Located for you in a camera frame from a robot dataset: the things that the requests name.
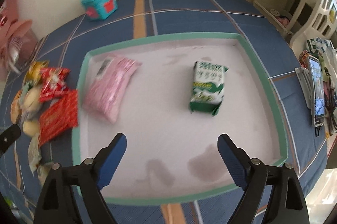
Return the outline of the teal toy chest box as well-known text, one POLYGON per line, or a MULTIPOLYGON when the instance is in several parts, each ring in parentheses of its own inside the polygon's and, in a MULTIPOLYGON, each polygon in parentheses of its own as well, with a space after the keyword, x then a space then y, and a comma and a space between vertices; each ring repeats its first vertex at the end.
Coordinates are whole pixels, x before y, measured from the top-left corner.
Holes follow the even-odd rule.
POLYGON ((92 21, 105 20, 118 9, 116 0, 80 0, 80 3, 92 21))

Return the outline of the orange white bread packet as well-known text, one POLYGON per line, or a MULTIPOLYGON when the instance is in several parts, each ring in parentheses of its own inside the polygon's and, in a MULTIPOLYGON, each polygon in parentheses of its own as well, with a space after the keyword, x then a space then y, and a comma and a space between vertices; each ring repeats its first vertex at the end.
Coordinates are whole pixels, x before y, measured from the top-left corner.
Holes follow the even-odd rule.
POLYGON ((22 93, 22 90, 19 90, 12 103, 11 103, 11 108, 10 108, 10 119, 12 121, 12 123, 18 123, 20 117, 21 117, 21 113, 22 113, 22 110, 20 108, 20 105, 19 105, 19 99, 21 97, 21 93, 22 93))

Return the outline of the red patterned packet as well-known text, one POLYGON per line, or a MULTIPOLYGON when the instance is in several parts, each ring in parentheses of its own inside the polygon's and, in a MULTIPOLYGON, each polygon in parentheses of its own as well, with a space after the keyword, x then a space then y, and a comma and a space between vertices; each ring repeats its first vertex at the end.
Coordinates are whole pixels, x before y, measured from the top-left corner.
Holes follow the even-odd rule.
POLYGON ((39 118, 38 147, 60 136, 64 131, 78 126, 78 90, 67 95, 48 108, 39 118))

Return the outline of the clear steamed bun packet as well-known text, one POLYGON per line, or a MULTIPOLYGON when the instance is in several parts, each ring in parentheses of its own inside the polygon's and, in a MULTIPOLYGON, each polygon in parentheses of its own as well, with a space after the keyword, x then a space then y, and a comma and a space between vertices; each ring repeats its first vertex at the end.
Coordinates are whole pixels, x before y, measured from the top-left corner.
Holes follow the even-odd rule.
POLYGON ((42 90, 42 85, 37 85, 31 88, 23 99, 21 122, 32 119, 42 107, 39 101, 39 96, 42 90))

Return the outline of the green biscuit packet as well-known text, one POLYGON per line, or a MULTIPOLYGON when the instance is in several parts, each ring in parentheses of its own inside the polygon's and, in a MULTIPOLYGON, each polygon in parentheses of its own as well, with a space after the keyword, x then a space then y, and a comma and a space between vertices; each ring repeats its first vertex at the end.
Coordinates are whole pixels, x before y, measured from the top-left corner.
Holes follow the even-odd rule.
POLYGON ((196 61, 193 68, 193 86, 189 102, 192 112, 218 114, 225 96, 225 73, 228 68, 224 65, 208 61, 196 61))

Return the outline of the teal rimmed white tray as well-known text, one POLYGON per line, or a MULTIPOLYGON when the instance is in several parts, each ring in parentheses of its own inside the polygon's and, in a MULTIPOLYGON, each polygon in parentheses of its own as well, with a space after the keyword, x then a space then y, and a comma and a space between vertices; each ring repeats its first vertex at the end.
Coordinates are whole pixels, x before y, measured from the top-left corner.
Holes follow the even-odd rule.
POLYGON ((227 134, 251 157, 279 166, 289 155, 286 124, 269 74, 251 43, 235 33, 179 33, 133 39, 86 53, 79 100, 111 53, 141 62, 126 88, 115 123, 80 109, 72 131, 74 164, 95 156, 118 133, 126 151, 102 194, 131 206, 185 203, 235 185, 217 149, 227 134), (189 108, 196 61, 227 67, 217 115, 189 108))

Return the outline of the yellow cake packet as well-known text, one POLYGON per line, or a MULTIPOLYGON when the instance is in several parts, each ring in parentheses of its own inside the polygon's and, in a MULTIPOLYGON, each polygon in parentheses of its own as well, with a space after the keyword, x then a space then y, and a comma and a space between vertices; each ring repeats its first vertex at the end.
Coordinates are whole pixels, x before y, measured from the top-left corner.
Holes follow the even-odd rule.
POLYGON ((29 69, 23 80, 23 84, 30 82, 33 86, 39 84, 41 80, 41 69, 49 65, 49 61, 34 61, 29 66, 29 69))

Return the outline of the clutter beside table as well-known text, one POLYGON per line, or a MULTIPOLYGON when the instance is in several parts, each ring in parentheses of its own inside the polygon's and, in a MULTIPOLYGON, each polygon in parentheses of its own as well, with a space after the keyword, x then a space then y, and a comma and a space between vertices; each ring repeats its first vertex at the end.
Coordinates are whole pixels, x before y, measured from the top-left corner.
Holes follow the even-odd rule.
POLYGON ((295 69, 308 109, 311 110, 311 76, 308 70, 308 57, 312 55, 320 62, 323 74, 325 116, 324 125, 315 128, 315 135, 323 129, 328 130, 329 135, 336 133, 336 49, 329 39, 319 37, 308 39, 304 51, 300 53, 300 66, 295 69))

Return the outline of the pink flower bouquet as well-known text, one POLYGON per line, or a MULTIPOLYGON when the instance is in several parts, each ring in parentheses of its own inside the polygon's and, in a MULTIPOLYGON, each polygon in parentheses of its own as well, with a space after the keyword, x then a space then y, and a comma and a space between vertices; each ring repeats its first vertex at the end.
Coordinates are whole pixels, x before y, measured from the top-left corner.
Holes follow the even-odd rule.
POLYGON ((32 60, 38 44, 30 19, 20 19, 18 0, 4 0, 1 5, 1 80, 9 72, 20 73, 32 60))

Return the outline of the white cake packet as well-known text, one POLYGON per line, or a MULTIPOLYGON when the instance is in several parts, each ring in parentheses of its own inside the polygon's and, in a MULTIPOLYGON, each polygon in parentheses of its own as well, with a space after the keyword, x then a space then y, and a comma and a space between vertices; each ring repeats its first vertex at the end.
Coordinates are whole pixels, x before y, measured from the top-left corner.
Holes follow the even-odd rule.
POLYGON ((42 154, 39 148, 39 134, 31 138, 27 154, 30 171, 33 175, 37 174, 39 183, 43 186, 52 168, 52 162, 41 163, 42 154))

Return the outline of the smartphone on stand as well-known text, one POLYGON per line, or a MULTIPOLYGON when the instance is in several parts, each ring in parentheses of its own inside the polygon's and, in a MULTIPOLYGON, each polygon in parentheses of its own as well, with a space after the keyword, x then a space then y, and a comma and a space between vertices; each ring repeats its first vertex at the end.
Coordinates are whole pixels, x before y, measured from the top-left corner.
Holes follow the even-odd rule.
POLYGON ((317 58, 310 55, 307 62, 311 76, 312 123, 315 127, 320 127, 324 125, 325 116, 323 74, 320 62, 317 58))

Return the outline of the jelly pudding cup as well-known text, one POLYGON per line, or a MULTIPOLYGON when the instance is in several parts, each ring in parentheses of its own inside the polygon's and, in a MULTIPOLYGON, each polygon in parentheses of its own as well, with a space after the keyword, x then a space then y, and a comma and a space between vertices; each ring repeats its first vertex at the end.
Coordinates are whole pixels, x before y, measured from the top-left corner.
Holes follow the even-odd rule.
POLYGON ((25 120, 23 123, 23 132, 29 137, 34 137, 40 133, 40 125, 37 119, 25 120))

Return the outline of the red crinkled snack bag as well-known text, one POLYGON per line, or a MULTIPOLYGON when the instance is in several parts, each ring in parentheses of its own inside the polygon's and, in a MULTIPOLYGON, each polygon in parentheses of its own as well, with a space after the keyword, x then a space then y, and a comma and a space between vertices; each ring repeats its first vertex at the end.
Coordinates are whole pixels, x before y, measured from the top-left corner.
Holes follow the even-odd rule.
POLYGON ((41 68, 42 88, 39 95, 40 102, 50 101, 60 98, 69 93, 70 89, 66 84, 66 78, 70 69, 63 67, 41 68))

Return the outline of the pink snack packet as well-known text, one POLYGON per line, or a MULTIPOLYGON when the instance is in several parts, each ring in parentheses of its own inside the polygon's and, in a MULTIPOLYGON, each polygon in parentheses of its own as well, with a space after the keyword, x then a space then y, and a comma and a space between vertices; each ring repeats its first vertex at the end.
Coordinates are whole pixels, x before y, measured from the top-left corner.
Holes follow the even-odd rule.
POLYGON ((140 66, 142 63, 138 60, 109 54, 84 96, 83 108, 116 123, 129 80, 140 66))

